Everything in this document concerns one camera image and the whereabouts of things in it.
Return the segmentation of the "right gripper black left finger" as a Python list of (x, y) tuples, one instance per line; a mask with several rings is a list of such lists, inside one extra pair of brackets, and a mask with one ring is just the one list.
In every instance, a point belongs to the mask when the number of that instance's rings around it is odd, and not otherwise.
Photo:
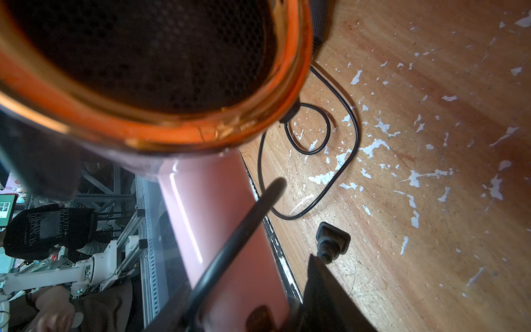
[(191, 292), (190, 286), (181, 286), (144, 331), (195, 331), (195, 326), (189, 325), (184, 318)]

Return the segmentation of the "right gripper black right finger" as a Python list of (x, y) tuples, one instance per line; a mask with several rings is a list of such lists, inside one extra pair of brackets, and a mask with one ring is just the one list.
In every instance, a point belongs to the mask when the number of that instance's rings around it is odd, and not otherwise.
[(375, 331), (319, 257), (308, 260), (300, 331)]

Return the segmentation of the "pink hair dryer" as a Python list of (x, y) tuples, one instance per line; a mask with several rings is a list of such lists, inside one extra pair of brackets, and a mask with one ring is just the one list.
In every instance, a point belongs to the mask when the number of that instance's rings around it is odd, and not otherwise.
[(95, 154), (155, 180), (205, 331), (288, 331), (239, 146), (297, 104), (313, 51), (308, 1), (3, 1), (1, 162), (30, 193), (74, 197)]

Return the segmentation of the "black hair dryer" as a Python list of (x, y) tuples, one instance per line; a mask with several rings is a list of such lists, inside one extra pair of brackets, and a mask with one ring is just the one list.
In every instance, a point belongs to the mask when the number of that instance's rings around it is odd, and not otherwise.
[(316, 55), (326, 41), (326, 29), (329, 13), (329, 0), (309, 0), (313, 27), (313, 55)]

